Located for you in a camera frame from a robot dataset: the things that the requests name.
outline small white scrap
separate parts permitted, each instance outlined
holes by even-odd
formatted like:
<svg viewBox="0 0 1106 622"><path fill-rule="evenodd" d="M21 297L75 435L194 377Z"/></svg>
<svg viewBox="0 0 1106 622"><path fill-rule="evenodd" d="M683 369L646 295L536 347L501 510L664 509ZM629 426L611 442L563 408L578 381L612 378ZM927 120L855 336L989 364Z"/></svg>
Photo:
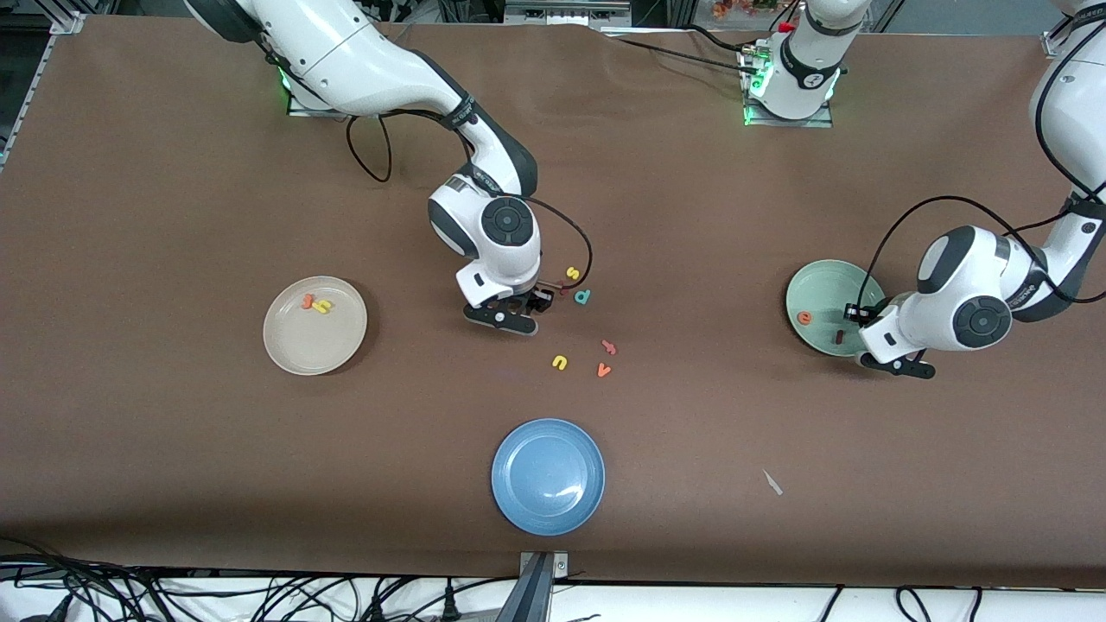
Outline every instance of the small white scrap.
<svg viewBox="0 0 1106 622"><path fill-rule="evenodd" d="M768 485L771 486L773 490L775 490L776 496L783 495L783 488L780 488L780 485L776 484L774 479L772 479L772 476L769 475L766 470L764 469L761 470L764 471L764 477L768 478Z"/></svg>

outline brown paper surface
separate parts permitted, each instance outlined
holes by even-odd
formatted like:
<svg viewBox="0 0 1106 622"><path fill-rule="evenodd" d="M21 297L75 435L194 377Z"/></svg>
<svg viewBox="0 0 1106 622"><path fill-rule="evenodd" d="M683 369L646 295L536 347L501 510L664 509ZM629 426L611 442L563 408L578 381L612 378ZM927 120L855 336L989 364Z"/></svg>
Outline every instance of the brown paper surface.
<svg viewBox="0 0 1106 622"><path fill-rule="evenodd" d="M0 176L0 530L144 564L492 576L561 549L592 579L1103 584L1106 305L931 353L931 382L818 354L783 313L800 267L866 265L928 196L1015 224L1060 208L1026 112L1034 39L860 37L830 131L744 127L731 72L583 28L404 44L532 151L536 196L592 236L589 302L560 299L533 339L467 323L463 260L425 207L456 137L389 121L380 186L342 124L284 116L255 49L92 18ZM383 166L372 122L355 139ZM544 274L581 268L574 232L536 216ZM968 222L993 228L919 212L879 283L910 288ZM313 274L355 283L371 328L340 373L296 377L261 321ZM598 511L555 539L512 527L489 485L500 440L542 416L586 428L607 467Z"/></svg>

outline white floor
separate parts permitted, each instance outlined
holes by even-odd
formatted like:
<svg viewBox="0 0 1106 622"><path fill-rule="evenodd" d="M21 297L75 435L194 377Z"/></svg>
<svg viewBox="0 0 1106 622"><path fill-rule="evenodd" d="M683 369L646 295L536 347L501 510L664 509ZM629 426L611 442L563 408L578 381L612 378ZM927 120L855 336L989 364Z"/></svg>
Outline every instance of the white floor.
<svg viewBox="0 0 1106 622"><path fill-rule="evenodd" d="M317 589L334 579L322 579L309 587ZM357 592L362 611L375 584L374 579L358 579ZM457 581L460 587L469 580ZM166 581L165 587L176 591L246 591L264 590L267 579L187 579ZM445 581L422 579L399 590L386 602L389 618L410 612L442 594ZM494 611L502 605L512 582L492 583L457 594L462 613ZM822 615L833 588L667 588L667 587L557 587L554 590L550 622L578 621L598 614L597 622L815 622ZM14 588L10 582L0 584L0 622L18 622L32 615L45 615L61 600L64 592L30 587ZM967 622L974 593L971 590L919 590L933 622ZM257 611L263 593L228 599L177 599L200 620L211 622L246 622ZM302 597L290 598L265 620L280 620L291 609L303 602ZM340 618L354 615L355 597L352 589L341 585L321 597L332 604ZM918 619L922 615L907 599L907 611ZM117 607L104 601L109 613ZM441 613L440 605L421 614L425 621ZM184 614L178 620L188 620ZM70 622L91 622L91 611L80 604L71 609ZM322 609L298 612L292 620L326 622L330 614ZM893 589L848 589L837 600L830 622L896 622L906 621L895 603ZM977 622L1041 622L1041 621L1103 621L1106 620L1106 594L1100 592L1060 592L1029 590L987 590L977 615Z"/></svg>

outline plate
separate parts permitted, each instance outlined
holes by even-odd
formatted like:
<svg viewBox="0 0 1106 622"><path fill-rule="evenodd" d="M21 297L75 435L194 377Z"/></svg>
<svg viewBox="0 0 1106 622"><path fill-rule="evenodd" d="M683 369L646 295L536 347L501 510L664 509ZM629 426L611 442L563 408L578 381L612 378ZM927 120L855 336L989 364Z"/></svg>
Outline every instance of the plate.
<svg viewBox="0 0 1106 622"><path fill-rule="evenodd" d="M847 261L823 259L807 263L787 284L787 320L811 348L832 356L855 356L867 349L860 340L860 325L845 320L845 303L856 304L864 282L864 270ZM867 307L884 299L884 290L868 279L862 303ZM799 314L806 311L811 323L803 325ZM845 331L841 344L837 331Z"/></svg>
<svg viewBox="0 0 1106 622"><path fill-rule="evenodd" d="M325 315L303 309L303 297L327 300ZM357 290L334 277L311 277L280 292L265 313L265 352L285 372L310 376L342 366L361 348L368 311Z"/></svg>
<svg viewBox="0 0 1106 622"><path fill-rule="evenodd" d="M534 419L499 446L491 490L519 529L562 536L599 507L605 478L603 455L586 432L563 419Z"/></svg>

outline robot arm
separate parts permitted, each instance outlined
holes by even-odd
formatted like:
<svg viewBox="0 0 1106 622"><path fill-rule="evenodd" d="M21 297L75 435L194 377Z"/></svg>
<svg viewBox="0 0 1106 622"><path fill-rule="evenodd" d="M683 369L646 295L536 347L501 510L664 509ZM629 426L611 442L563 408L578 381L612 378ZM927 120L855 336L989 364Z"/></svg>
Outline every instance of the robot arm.
<svg viewBox="0 0 1106 622"><path fill-rule="evenodd" d="M492 300L534 293L541 232L525 201L503 195L532 195L538 166L445 70L385 39L352 0L186 4L225 39L255 42L295 86L326 106L355 116L430 108L441 115L442 126L468 139L472 158L431 195L430 224L442 241L471 260L457 273L469 319L524 334L536 331L529 313L513 323L503 313L504 320L495 322L470 313Z"/></svg>
<svg viewBox="0 0 1106 622"><path fill-rule="evenodd" d="M864 324L860 338L869 357L865 361L862 355L862 364L899 373L911 363L904 357L912 352L989 348L1009 333L1012 320L1036 322L1071 305L1102 241L1106 220L1106 124L1100 108L1106 101L1106 37L1098 37L1100 21L1081 22L1078 17L1081 11L1095 10L1092 4L1085 1L1072 7L1075 28L1061 59L1087 41L1066 65L1061 64L1063 60L1053 63L1030 106L1034 121L1040 108L1044 142L1074 180L1063 216L1047 240L1040 248L1025 248L978 227L946 234L922 257L917 291L899 294L881 309L867 310L868 317L864 310L851 309L852 319ZM1099 10L1098 19L1102 17L1106 10ZM1042 102L1050 80L1052 86ZM1045 274L1057 284L1060 294ZM898 366L887 366L896 363Z"/></svg>
<svg viewBox="0 0 1106 622"><path fill-rule="evenodd" d="M749 95L773 115L799 121L833 95L845 51L856 39L872 0L808 0L799 25L758 42L769 49L759 85Z"/></svg>

